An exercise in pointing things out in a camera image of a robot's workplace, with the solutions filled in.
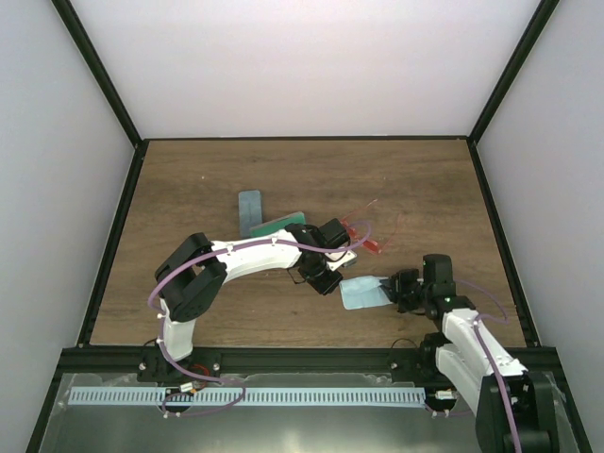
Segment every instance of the purple tube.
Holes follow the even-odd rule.
[[[367,228],[367,232],[362,237],[362,239],[360,239],[359,241],[356,241],[355,243],[352,243],[351,245],[349,245],[347,247],[336,248],[336,249],[320,248],[320,247],[313,247],[312,245],[305,245],[305,244],[302,244],[302,243],[295,243],[294,241],[286,241],[286,240],[281,240],[281,239],[277,240],[277,243],[281,243],[283,245],[289,245],[289,246],[296,247],[296,248],[302,248],[304,250],[309,250],[311,252],[319,252],[319,253],[341,253],[341,252],[347,252],[348,250],[353,250],[355,248],[360,247],[362,245],[362,243],[364,243],[365,241],[367,241],[369,239],[369,236],[371,235],[371,224],[369,222],[359,221],[359,222],[355,222],[354,224],[351,224],[351,226],[356,226],[356,225],[365,226]],[[271,239],[258,239],[257,241],[251,241],[249,243],[240,243],[238,245],[235,245],[233,247],[233,251],[236,252],[237,250],[243,250],[245,248],[255,247],[257,245],[267,245],[269,243],[273,243],[273,241]],[[174,277],[176,277],[178,274],[184,272],[185,270],[189,269],[190,267],[193,267],[196,264],[199,264],[202,261],[209,260],[210,258],[214,258],[214,257],[217,257],[219,255],[223,255],[223,254],[225,254],[227,252],[228,252],[228,250],[226,248],[221,248],[219,250],[214,250],[212,252],[206,253],[205,255],[202,255],[200,257],[193,258],[192,260],[188,260],[187,262],[185,262],[185,263],[181,264],[180,266],[178,266],[174,271],[172,271],[170,274],[168,274],[166,276],[166,278],[164,280],[162,280],[158,284],[158,286],[156,286],[153,289],[153,291],[149,295],[149,298],[147,299],[147,306],[149,306],[150,309],[153,309],[153,310],[159,311],[160,313],[163,313],[163,310],[161,309],[161,307],[158,307],[157,305],[155,305],[153,301],[159,295],[159,293],[161,292],[161,290],[168,283],[170,283],[170,281]]]
[[[513,419],[512,403],[510,403],[510,396],[508,395],[508,391],[506,389],[506,384],[503,381],[503,376],[501,376],[501,373],[499,372],[499,368],[497,368],[495,358],[493,357],[493,354],[491,354],[491,351],[489,351],[489,348],[487,347],[487,344],[484,342],[482,335],[480,335],[480,330],[479,330],[480,322],[483,319],[490,319],[491,321],[495,321],[496,323],[503,324],[503,325],[509,324],[508,314],[506,313],[505,309],[503,308],[503,306],[501,305],[501,303],[495,297],[494,294],[489,293],[487,290],[480,288],[478,285],[475,285],[474,283],[471,283],[469,281],[465,281],[465,280],[455,280],[455,281],[458,283],[461,283],[463,285],[469,286],[471,288],[474,288],[475,290],[478,290],[481,293],[483,293],[484,295],[486,295],[487,297],[489,297],[491,300],[493,300],[495,302],[495,304],[497,305],[497,307],[501,310],[501,313],[503,314],[504,319],[498,319],[498,318],[495,318],[494,316],[491,316],[490,314],[486,314],[486,313],[479,314],[472,321],[472,329],[474,330],[474,333],[476,334],[476,338],[478,339],[480,346],[484,350],[484,354],[487,356],[487,360],[489,361],[491,368],[493,368],[493,374],[495,375],[495,380],[497,381],[497,387],[499,388],[499,393],[501,394],[501,400],[503,402],[503,407],[506,411],[506,417],[508,418],[508,424],[510,425],[510,433],[512,435],[513,447],[514,447],[514,450],[516,451],[516,453],[520,453],[522,451],[522,446],[520,445],[518,427],[516,426],[516,422]]]

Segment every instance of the light blue cloth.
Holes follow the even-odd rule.
[[[344,308],[347,310],[368,309],[390,305],[388,296],[379,288],[379,281],[387,277],[357,277],[340,282]]]

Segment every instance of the black metal frame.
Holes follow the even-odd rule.
[[[147,153],[147,147],[149,141],[144,140],[140,145],[137,145],[132,156],[132,162],[128,169],[126,177],[126,183],[120,196],[120,202],[117,205],[117,211],[111,224],[111,230],[109,231],[109,239],[105,246],[105,252],[101,259],[101,265],[99,266],[94,286],[92,287],[91,298],[84,315],[84,322],[82,323],[82,329],[77,337],[78,344],[89,344],[91,341],[92,330],[94,329],[94,323],[98,316],[98,311],[101,307],[103,295],[105,294],[105,288],[109,281],[109,273],[111,272],[111,266],[117,253],[117,247],[120,244],[122,237],[122,231],[124,231],[124,225],[126,224],[126,217],[130,209],[130,203],[132,203],[132,197],[136,190],[137,182],[139,181],[139,175],[143,168],[144,156]]]
[[[85,346],[64,349],[44,400],[27,452],[40,449],[48,417],[53,408],[63,374],[140,373],[139,364],[146,350],[154,346]],[[565,409],[573,427],[579,450],[591,452],[556,349],[553,347],[510,348],[509,352],[530,370],[551,372],[565,394]],[[429,389],[450,385],[443,377],[426,376],[420,371],[420,357],[414,349],[315,349],[315,348],[227,348],[196,347],[193,357],[212,357],[222,373],[390,373],[393,381],[412,382]],[[391,363],[397,367],[392,370]]]
[[[518,76],[522,65],[530,54],[533,46],[541,36],[547,21],[553,14],[560,0],[541,0],[539,6],[532,15],[528,26],[516,45],[508,64],[506,65],[501,77],[495,85],[495,89],[491,93],[487,104],[484,106],[482,113],[478,117],[472,132],[470,133],[470,141],[474,144],[480,142],[480,138],[487,130],[487,127],[493,120],[497,109],[501,105],[503,98],[508,93],[513,81]]]
[[[93,346],[90,339],[96,316],[105,292],[109,272],[117,252],[120,237],[134,195],[149,140],[142,140],[126,107],[113,86],[101,59],[94,50],[76,11],[69,0],[52,0],[61,19],[89,65],[101,90],[121,123],[126,135],[135,147],[134,157],[128,171],[126,184],[113,221],[109,240],[101,261],[92,296],[78,337],[78,347],[64,349],[44,400],[38,422],[31,436],[28,452],[38,451],[52,410],[60,379],[66,373],[138,373],[139,363],[145,349],[142,346]],[[532,371],[550,371],[559,388],[566,396],[566,412],[573,426],[581,452],[591,452],[585,430],[580,421],[572,394],[566,382],[555,348],[540,345],[537,330],[532,320],[527,300],[516,272],[512,255],[489,190],[477,150],[477,143],[495,116],[505,94],[512,85],[530,49],[551,16],[559,0],[542,0],[536,9],[520,42],[514,50],[501,78],[497,82],[489,101],[480,114],[469,137],[465,136],[387,136],[387,137],[255,137],[255,138],[200,138],[200,139],[157,139],[157,140],[466,140],[475,166],[478,183],[489,213],[499,253],[512,290],[513,301],[518,311],[520,324],[527,348],[511,348],[510,353],[520,359]],[[193,350],[194,356],[212,356],[220,362],[223,373],[271,373],[271,372],[367,372],[391,373],[393,380],[411,381],[424,387],[450,385],[442,376],[427,377],[420,372],[418,354],[413,349],[285,349],[285,348],[200,348]],[[393,370],[391,363],[396,362]]]

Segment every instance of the red wire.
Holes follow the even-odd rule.
[[[201,363],[194,363],[191,366],[191,369],[192,370],[201,370],[203,372],[204,376],[210,375],[210,370],[208,368],[206,368],[204,365],[202,365]],[[199,390],[205,389],[207,385],[208,385],[208,382],[204,380],[201,383],[201,387],[199,388]]]

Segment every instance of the transparent plastic object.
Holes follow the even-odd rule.
[[[409,383],[392,383],[389,375],[348,373],[253,375],[245,379],[245,385],[249,388],[413,387]],[[472,416],[432,418],[423,410],[384,407],[246,407],[203,418],[166,420],[157,407],[70,407],[67,404],[70,390],[82,386],[155,387],[155,384],[141,384],[136,375],[64,375],[41,452],[480,451]],[[555,388],[554,395],[561,451],[578,452],[564,411],[563,394]]]
[[[551,373],[545,373],[549,381],[553,386],[554,393],[554,412],[556,412],[556,425],[558,426],[558,440],[560,441],[560,451],[568,453],[579,453],[579,447],[577,446],[577,439],[568,420],[566,409],[564,404],[566,398],[562,391],[556,385],[554,375]]]
[[[340,219],[340,223],[344,226],[344,228],[346,228],[346,232],[348,233],[348,236],[350,236],[350,239],[352,241],[358,241],[359,239],[362,238],[364,233],[358,232],[356,228],[351,226],[351,224],[352,224],[352,222],[350,222],[351,219],[353,219],[354,217],[357,217],[360,213],[367,210],[370,206],[372,206],[377,201],[378,201],[378,199],[376,198],[376,199],[370,201],[369,203],[367,203],[367,205],[362,206],[356,210],[353,210],[352,212],[349,212],[342,219]],[[398,216],[396,217],[396,224],[394,225],[394,231],[392,232],[390,237],[385,242],[379,243],[376,240],[368,239],[367,241],[362,243],[362,246],[365,249],[367,249],[369,252],[373,253],[374,255],[381,254],[388,247],[388,245],[390,245],[390,243],[392,242],[394,236],[398,232],[398,229],[402,223],[402,220],[403,220],[403,214],[399,213]]]

